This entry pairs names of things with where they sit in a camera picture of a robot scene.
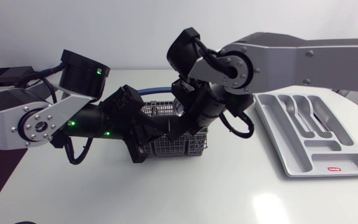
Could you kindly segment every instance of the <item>wire mesh basket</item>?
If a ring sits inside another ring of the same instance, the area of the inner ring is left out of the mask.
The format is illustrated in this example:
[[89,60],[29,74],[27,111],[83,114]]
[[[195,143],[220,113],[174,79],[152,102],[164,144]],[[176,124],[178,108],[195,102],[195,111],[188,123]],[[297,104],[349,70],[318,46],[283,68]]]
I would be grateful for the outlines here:
[[[150,117],[176,116],[172,101],[146,102],[142,112]],[[166,136],[162,136],[144,145],[143,151],[149,154],[149,157],[200,156],[207,148],[207,133],[207,128],[202,129],[194,136],[185,133],[174,142],[170,142]]]

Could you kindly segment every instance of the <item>blue cable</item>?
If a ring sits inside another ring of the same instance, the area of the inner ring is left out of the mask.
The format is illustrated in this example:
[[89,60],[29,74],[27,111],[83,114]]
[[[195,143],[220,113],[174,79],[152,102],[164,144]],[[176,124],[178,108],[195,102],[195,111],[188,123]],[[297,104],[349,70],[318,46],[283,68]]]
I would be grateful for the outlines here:
[[141,96],[155,94],[155,93],[170,93],[171,87],[156,87],[156,88],[147,88],[143,90],[138,90]]

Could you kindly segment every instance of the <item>tray compartment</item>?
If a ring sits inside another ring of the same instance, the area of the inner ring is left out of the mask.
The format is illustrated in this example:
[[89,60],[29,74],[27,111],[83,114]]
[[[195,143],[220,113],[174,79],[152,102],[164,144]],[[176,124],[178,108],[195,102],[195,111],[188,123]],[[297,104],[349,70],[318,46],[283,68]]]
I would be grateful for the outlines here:
[[332,133],[325,131],[317,125],[318,121],[314,117],[310,101],[306,97],[300,95],[295,95],[293,98],[298,105],[298,114],[302,120],[305,121],[306,125],[320,137],[331,138],[333,136]]
[[295,102],[290,96],[287,95],[279,95],[278,99],[280,99],[281,102],[283,102],[283,105],[287,109],[288,115],[290,115],[290,118],[292,119],[293,124],[297,128],[298,132],[305,138],[313,138],[314,133],[308,129],[308,131],[301,125],[299,119],[296,116],[299,116],[298,107],[296,106]]
[[306,151],[303,148],[289,117],[285,114],[278,98],[273,95],[259,95],[259,100],[265,110],[265,121],[270,126],[271,138],[275,138],[282,150],[281,154],[285,166],[293,172],[308,172],[312,165]]
[[314,115],[319,121],[336,135],[341,144],[352,146],[354,144],[353,140],[324,102],[317,96],[308,96],[308,98],[313,105]]
[[319,170],[358,171],[358,154],[313,154],[311,159],[313,165]]
[[341,151],[342,148],[338,142],[332,140],[319,141],[319,140],[306,140],[305,146],[310,151],[315,152],[331,152]]

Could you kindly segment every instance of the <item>black cable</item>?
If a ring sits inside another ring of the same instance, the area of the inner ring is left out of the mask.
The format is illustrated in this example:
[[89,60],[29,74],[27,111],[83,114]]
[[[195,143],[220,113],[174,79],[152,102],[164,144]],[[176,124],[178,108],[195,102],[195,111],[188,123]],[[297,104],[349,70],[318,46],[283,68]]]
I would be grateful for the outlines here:
[[216,57],[214,57],[213,53],[215,53],[215,52],[213,50],[208,49],[202,43],[202,41],[200,41],[199,38],[194,38],[194,41],[200,47],[201,55],[203,56],[203,58],[205,59],[205,61],[208,63],[209,66],[211,66],[215,70],[227,75],[228,77],[232,76],[232,72],[230,71],[229,67],[225,66],[223,63],[218,61],[216,59]]
[[248,130],[249,132],[248,133],[242,133],[240,131],[237,131],[236,129],[234,129],[230,124],[229,122],[227,121],[226,117],[224,116],[223,113],[221,113],[219,115],[219,118],[221,119],[222,123],[228,128],[228,130],[230,132],[233,132],[233,134],[235,134],[236,136],[239,136],[241,138],[250,138],[252,136],[252,134],[254,133],[254,124],[253,122],[251,121],[251,119],[244,113],[240,113],[239,114],[239,118],[245,122],[246,125],[248,125]]
[[50,82],[44,77],[40,78],[40,80],[42,80],[45,83],[45,85],[48,87],[50,94],[52,95],[53,103],[57,103],[55,89],[53,88],[52,84],[50,84]]
[[37,80],[35,83],[31,84],[31,85],[27,85],[26,88],[30,88],[32,86],[35,86],[36,84],[38,84],[39,82],[41,82],[41,79]]
[[67,154],[67,158],[68,161],[73,164],[73,165],[78,165],[80,164],[86,157],[86,154],[88,153],[91,144],[92,144],[92,140],[93,138],[88,138],[88,140],[86,141],[86,145],[84,146],[84,150],[82,151],[82,153],[80,154],[80,156],[78,156],[76,159],[74,158],[74,147],[73,147],[73,142],[71,141],[71,138],[69,137],[67,139],[67,142],[65,144],[65,150],[66,150],[66,154]]
[[49,69],[42,70],[41,72],[31,73],[30,75],[25,76],[22,79],[20,79],[15,84],[15,87],[23,88],[23,87],[25,87],[27,85],[27,83],[29,81],[36,80],[36,79],[39,79],[39,78],[45,78],[45,77],[47,77],[49,75],[52,75],[54,73],[62,71],[65,67],[66,67],[66,64],[62,62],[60,65],[56,66],[55,68],[49,68]]

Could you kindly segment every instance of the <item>metal screw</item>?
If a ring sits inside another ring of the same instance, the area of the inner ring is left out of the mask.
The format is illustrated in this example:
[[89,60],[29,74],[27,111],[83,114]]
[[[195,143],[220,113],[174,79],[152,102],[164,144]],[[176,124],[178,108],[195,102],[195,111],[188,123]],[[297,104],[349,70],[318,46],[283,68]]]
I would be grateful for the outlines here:
[[312,50],[309,50],[308,52],[306,52],[307,57],[312,57],[313,55],[314,55],[314,52]]
[[309,85],[310,84],[310,79],[305,79],[305,80],[303,80],[303,84],[305,84],[305,85]]

